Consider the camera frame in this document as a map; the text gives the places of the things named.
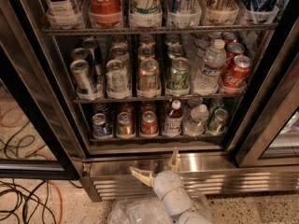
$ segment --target plastic bottle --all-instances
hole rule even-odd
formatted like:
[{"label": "plastic bottle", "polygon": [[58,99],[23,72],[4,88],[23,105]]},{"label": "plastic bottle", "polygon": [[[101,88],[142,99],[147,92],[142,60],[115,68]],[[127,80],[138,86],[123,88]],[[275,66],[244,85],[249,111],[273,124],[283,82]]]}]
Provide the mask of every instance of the plastic bottle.
[{"label": "plastic bottle", "polygon": [[199,63],[198,72],[194,81],[196,88],[200,90],[214,90],[214,92],[211,93],[217,91],[218,78],[226,61],[224,46],[225,43],[223,40],[216,39],[214,44],[207,49],[205,56]]},{"label": "plastic bottle", "polygon": [[196,136],[204,132],[208,120],[206,105],[199,105],[184,117],[184,134]]},{"label": "plastic bottle", "polygon": [[174,100],[169,107],[166,108],[164,117],[164,134],[167,136],[177,136],[180,134],[180,124],[183,112],[179,100]]}]

